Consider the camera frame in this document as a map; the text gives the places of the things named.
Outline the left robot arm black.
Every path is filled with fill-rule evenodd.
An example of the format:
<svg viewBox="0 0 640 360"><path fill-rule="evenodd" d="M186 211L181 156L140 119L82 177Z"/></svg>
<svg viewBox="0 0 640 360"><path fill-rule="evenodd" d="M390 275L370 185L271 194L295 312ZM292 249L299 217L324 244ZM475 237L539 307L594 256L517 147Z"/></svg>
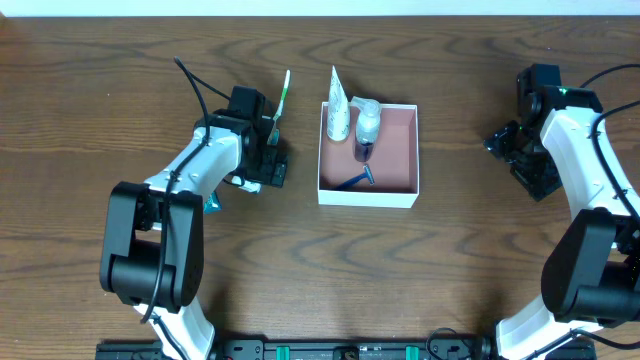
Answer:
<svg viewBox="0 0 640 360"><path fill-rule="evenodd" d="M152 343L103 343L99 359L212 359L214 326L197 298L204 269L205 205L233 177L256 192L282 187L287 157L272 144L263 94L233 88L226 108L206 112L186 148L142 183L121 182L108 203L102 288L152 326Z"/></svg>

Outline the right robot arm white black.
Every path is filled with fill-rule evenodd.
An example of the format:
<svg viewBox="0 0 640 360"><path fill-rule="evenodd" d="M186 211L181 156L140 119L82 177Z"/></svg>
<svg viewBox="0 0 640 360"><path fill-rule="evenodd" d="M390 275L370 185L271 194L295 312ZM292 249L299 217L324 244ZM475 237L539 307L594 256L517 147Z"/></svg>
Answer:
<svg viewBox="0 0 640 360"><path fill-rule="evenodd" d="M565 192L571 223L547 258L539 295L476 337L474 359L594 359L595 344L639 345L600 335L639 319L639 195L610 144L604 110L587 83L563 85L556 65L533 64L516 79L518 120L485 148L536 201Z"/></svg>

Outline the green white toothbrush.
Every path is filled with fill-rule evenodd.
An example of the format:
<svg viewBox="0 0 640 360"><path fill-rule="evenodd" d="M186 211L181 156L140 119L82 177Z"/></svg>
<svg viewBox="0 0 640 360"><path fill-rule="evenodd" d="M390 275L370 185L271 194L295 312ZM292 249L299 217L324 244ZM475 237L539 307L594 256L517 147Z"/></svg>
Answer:
<svg viewBox="0 0 640 360"><path fill-rule="evenodd" d="M279 119L282 116L282 113L283 113L283 110L284 110L285 100L286 100L287 93L288 93L288 90L289 90L290 81L291 81L291 70L288 69L286 71L286 73L285 73L283 88L282 88L282 92L281 92L281 96L280 96L280 101L279 101L278 107L276 109L275 114L271 117L271 119L273 120L273 126L272 126L272 129L271 129L271 133L269 135L269 138L268 138L268 144L272 145L272 146L275 146L279 141L280 131L279 131L279 128L278 128L278 122L279 122Z"/></svg>

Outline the green white soap box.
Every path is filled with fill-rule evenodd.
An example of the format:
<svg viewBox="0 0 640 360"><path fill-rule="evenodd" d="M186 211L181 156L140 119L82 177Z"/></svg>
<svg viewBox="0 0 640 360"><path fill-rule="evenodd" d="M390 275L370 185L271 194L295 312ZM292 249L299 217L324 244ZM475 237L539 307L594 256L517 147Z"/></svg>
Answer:
<svg viewBox="0 0 640 360"><path fill-rule="evenodd" d="M248 192L248 193L253 193L253 194L258 194L261 189L262 189L262 185L260 183L257 182L251 182L251 181L247 181L244 180L241 183L240 189Z"/></svg>

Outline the white conditioner tube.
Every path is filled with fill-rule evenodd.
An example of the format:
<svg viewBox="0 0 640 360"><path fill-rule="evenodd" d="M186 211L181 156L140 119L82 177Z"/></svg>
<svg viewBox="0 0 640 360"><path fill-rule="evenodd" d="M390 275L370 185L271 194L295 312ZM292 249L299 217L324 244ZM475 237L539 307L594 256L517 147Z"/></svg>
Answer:
<svg viewBox="0 0 640 360"><path fill-rule="evenodd" d="M346 93L335 67L332 67L328 113L327 135L334 142L345 141L350 133L350 107Z"/></svg>

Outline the red green toothpaste tube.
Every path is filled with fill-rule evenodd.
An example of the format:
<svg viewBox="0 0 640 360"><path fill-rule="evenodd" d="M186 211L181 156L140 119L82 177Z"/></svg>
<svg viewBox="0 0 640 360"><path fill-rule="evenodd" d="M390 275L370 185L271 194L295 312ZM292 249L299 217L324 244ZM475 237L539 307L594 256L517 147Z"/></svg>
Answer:
<svg viewBox="0 0 640 360"><path fill-rule="evenodd" d="M205 214L213 214L221 210L221 205L216 192L212 192L205 201L203 211Z"/></svg>

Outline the blue disposable razor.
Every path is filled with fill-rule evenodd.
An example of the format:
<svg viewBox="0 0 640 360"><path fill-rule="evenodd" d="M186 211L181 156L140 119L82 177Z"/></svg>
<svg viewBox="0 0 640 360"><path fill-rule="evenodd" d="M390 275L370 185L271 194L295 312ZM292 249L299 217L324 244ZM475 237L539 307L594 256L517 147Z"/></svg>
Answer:
<svg viewBox="0 0 640 360"><path fill-rule="evenodd" d="M368 164L365 164L363 166L363 172L361 174L356 175L353 178L346 180L344 183L338 185L337 187L334 188L334 191L345 191L357 185L363 180L366 180L370 186L373 186L375 184L373 173Z"/></svg>

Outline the clear pump bottle blue liquid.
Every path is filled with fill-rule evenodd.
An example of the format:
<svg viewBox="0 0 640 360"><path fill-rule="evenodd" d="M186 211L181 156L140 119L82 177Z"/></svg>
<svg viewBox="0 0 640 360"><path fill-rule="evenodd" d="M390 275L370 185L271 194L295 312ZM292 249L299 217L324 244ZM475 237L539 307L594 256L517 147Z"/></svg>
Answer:
<svg viewBox="0 0 640 360"><path fill-rule="evenodd" d="M367 162L374 150L381 125L381 104L374 99L354 96L351 105L359 110L355 129L354 156Z"/></svg>

